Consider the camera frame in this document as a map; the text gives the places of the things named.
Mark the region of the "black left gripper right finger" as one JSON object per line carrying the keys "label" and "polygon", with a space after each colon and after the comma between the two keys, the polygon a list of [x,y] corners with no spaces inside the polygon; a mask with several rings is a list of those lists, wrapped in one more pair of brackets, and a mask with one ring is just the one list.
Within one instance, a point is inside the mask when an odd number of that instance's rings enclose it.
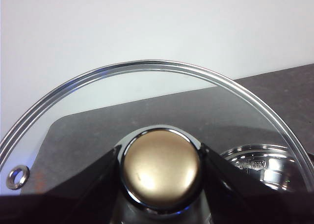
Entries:
{"label": "black left gripper right finger", "polygon": [[312,224],[312,192],[280,193],[201,144],[203,189],[214,224]]}

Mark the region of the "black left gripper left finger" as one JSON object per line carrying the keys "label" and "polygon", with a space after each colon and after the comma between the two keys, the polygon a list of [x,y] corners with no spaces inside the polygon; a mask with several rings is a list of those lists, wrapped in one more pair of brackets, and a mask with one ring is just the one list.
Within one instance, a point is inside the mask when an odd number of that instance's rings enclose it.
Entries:
{"label": "black left gripper left finger", "polygon": [[53,189],[2,196],[2,224],[108,224],[120,188],[118,145]]}

